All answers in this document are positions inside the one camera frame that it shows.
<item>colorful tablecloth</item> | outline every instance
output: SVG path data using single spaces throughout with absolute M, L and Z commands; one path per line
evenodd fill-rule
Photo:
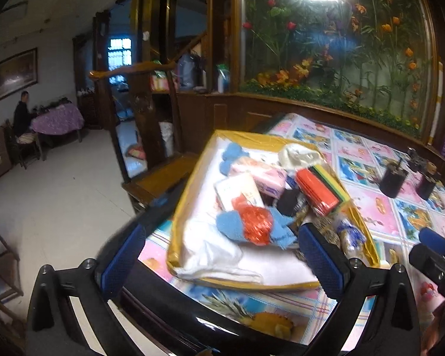
M 31 129 L 40 134 L 64 135 L 84 126 L 84 118 L 72 104 L 62 104 L 32 120 Z
M 390 199 L 379 191 L 376 181 L 382 177 L 389 159 L 407 158 L 404 153 L 296 114 L 285 116 L 269 134 L 302 140 L 323 152 L 363 216 L 381 260 L 389 262 L 394 251 L 407 267 L 421 324 L 430 322 L 431 313 L 443 298 L 436 285 L 409 265 L 408 254 L 419 242 L 419 229 L 425 226 L 445 237 L 445 188 L 442 184 L 439 183 L 430 199 L 424 201 L 415 192 L 420 175 L 411 172 L 400 195 Z M 171 222 L 167 222 L 148 238 L 139 260 L 182 293 L 219 314 L 265 333 L 308 344 L 336 306 L 336 301 L 329 299 L 321 288 L 249 293 L 203 287 L 177 279 L 168 272 L 165 263 L 170 228 Z M 366 299 L 343 350 L 355 347 L 373 302 L 374 298 Z M 280 331 L 280 325 L 288 330 Z

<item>wooden chair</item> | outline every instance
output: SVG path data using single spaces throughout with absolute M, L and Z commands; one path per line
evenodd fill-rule
M 24 158 L 24 152 L 30 149 L 33 149 L 34 155 L 37 160 L 42 157 L 41 148 L 39 146 L 39 142 L 37 141 L 37 136 L 35 135 L 35 139 L 31 143 L 22 144 L 17 142 L 17 136 L 13 132 L 13 127 L 10 124 L 10 121 L 5 120 L 5 137 L 7 139 L 7 145 L 9 146 L 10 153 L 14 160 L 14 163 L 17 161 L 20 162 L 20 166 L 24 167 L 26 170 L 26 162 Z
M 122 187 L 131 196 L 136 209 L 138 208 L 138 203 L 146 207 L 152 200 L 158 198 L 181 179 L 188 176 L 197 162 L 197 155 L 183 154 L 184 146 L 181 136 L 180 113 L 177 93 L 171 74 L 175 66 L 174 62 L 161 65 L 146 61 L 132 66 L 120 67 L 112 71 L 92 71 L 89 74 L 91 79 L 97 81 L 98 106 L 100 111 L 103 111 L 106 121 L 104 128 L 110 132 L 112 138 L 124 179 Z M 166 158 L 165 144 L 152 97 L 150 79 L 151 73 L 154 71 L 164 71 L 169 81 L 176 151 L 170 158 Z M 115 107 L 109 84 L 109 78 L 117 75 L 126 75 L 127 77 L 129 100 L 135 116 L 136 127 L 142 139 L 143 150 L 147 156 L 147 171 L 134 178 L 128 176 L 120 149 L 119 138 L 117 137 Z

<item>pink tissue pack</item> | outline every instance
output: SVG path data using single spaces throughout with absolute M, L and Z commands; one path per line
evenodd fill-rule
M 261 193 L 274 198 L 280 198 L 285 190 L 287 172 L 282 167 L 268 165 L 249 157 L 235 160 L 229 170 L 229 176 L 240 173 L 250 173 Z

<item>purple floral tablecloth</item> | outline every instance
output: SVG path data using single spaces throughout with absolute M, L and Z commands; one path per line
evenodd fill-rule
M 33 131 L 46 135 L 64 135 L 83 126 L 84 118 L 72 103 L 62 104 L 31 121 Z

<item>red plastic bag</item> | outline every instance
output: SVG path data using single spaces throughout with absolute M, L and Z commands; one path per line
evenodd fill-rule
M 265 246 L 271 243 L 273 217 L 263 207 L 242 205 L 237 209 L 243 224 L 243 233 L 247 241 Z

